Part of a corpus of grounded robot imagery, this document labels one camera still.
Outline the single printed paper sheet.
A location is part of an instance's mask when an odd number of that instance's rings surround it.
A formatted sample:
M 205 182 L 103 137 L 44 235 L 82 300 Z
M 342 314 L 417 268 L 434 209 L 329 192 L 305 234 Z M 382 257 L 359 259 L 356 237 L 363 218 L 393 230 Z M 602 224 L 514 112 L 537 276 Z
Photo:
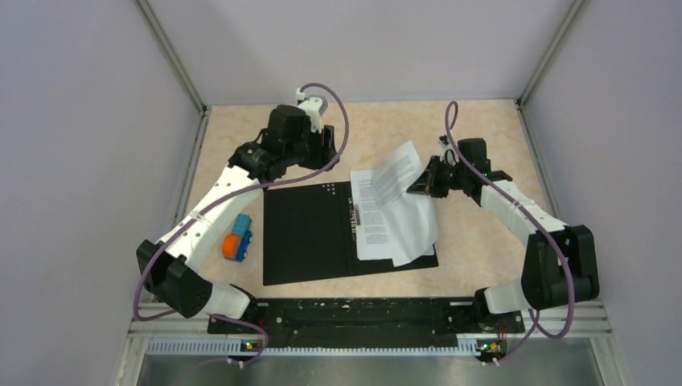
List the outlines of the single printed paper sheet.
M 388 226 L 390 257 L 396 267 L 430 253 L 438 238 L 433 199 L 408 192 L 424 170 L 415 145 L 407 141 L 372 172 L 374 200 Z

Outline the printed paper stack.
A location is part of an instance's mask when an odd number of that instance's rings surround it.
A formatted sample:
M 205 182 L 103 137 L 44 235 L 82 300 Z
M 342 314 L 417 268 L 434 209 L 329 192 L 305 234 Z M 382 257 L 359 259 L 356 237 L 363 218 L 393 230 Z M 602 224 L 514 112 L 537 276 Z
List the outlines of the printed paper stack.
M 389 251 L 388 226 L 374 200 L 373 171 L 356 170 L 351 172 L 351 193 L 355 205 L 358 258 L 361 261 L 386 260 L 392 262 Z M 435 247 L 433 245 L 430 253 L 422 256 L 432 255 L 434 252 Z

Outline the teal folder black inside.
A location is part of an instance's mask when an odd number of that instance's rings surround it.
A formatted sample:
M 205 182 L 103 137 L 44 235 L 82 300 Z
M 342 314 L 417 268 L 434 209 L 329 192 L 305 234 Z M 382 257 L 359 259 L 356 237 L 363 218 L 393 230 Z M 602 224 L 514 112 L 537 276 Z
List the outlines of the teal folder black inside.
M 439 266 L 432 248 L 401 267 L 389 259 L 360 260 L 351 222 L 349 182 L 267 190 L 263 199 L 265 286 Z

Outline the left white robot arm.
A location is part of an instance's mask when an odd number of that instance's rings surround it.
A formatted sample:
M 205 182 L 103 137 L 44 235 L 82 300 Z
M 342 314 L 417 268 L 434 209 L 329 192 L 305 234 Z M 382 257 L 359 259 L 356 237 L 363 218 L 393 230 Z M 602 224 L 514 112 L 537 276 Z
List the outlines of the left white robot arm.
M 337 163 L 334 128 L 322 123 L 326 108 L 324 97 L 311 96 L 273 109 L 258 140 L 235 150 L 193 211 L 159 240 L 140 243 L 136 257 L 143 289 L 184 318 L 222 314 L 235 330 L 252 330 L 258 312 L 249 305 L 249 295 L 199 272 L 242 210 L 263 190 L 285 184 L 282 177 L 289 167 L 319 172 Z

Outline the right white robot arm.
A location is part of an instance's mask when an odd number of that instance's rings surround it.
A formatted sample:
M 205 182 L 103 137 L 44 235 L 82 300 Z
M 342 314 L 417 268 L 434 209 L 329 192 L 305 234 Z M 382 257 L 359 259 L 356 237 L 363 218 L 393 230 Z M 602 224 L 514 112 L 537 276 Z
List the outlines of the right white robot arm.
M 445 198 L 461 191 L 495 215 L 526 248 L 520 278 L 475 292 L 471 319 L 493 331 L 504 314 L 545 310 L 595 299 L 600 292 L 594 235 L 585 225 L 570 226 L 529 199 L 503 170 L 492 170 L 482 138 L 452 146 L 439 138 L 443 155 L 430 158 L 408 193 Z

